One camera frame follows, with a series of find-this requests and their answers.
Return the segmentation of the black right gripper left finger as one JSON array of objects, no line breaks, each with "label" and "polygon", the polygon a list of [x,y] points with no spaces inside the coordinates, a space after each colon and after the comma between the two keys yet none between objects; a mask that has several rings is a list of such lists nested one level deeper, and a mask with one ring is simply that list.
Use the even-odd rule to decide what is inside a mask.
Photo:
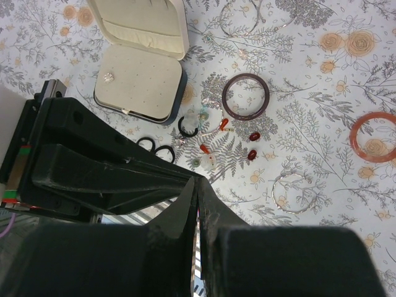
[{"label": "black right gripper left finger", "polygon": [[1,207],[48,219],[23,241],[2,296],[191,295],[194,173],[75,98],[26,101],[1,182]]}]

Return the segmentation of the orange bangle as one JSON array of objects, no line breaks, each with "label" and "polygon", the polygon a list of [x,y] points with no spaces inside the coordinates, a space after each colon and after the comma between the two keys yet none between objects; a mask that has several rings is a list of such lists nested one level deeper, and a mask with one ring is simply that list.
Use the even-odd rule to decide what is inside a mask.
[{"label": "orange bangle", "polygon": [[352,125],[350,135],[349,135],[349,140],[350,140],[350,145],[352,150],[365,161],[373,162],[373,163],[385,163],[388,161],[391,161],[395,158],[395,148],[393,151],[389,152],[387,155],[383,156],[373,156],[373,155],[368,155],[365,153],[363,150],[360,149],[357,141],[357,133],[360,130],[361,126],[372,119],[386,119],[393,124],[395,124],[395,115],[385,113],[385,112],[373,112],[373,113],[368,113],[360,118],[358,118],[354,125]]}]

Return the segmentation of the cream navy jewelry box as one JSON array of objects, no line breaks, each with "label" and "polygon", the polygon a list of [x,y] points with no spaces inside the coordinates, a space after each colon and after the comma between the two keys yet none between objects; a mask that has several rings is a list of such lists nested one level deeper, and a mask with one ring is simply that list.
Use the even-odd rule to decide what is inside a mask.
[{"label": "cream navy jewelry box", "polygon": [[[103,108],[151,123],[177,117],[187,84],[181,61],[189,49],[182,1],[88,1],[110,46],[93,91]],[[105,84],[103,75],[114,74]]]}]

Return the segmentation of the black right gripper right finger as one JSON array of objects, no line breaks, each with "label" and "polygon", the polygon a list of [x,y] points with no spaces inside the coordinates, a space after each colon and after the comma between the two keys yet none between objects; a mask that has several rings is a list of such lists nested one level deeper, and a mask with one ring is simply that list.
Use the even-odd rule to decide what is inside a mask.
[{"label": "black right gripper right finger", "polygon": [[196,181],[207,296],[384,296],[359,237],[334,226],[251,226]]}]

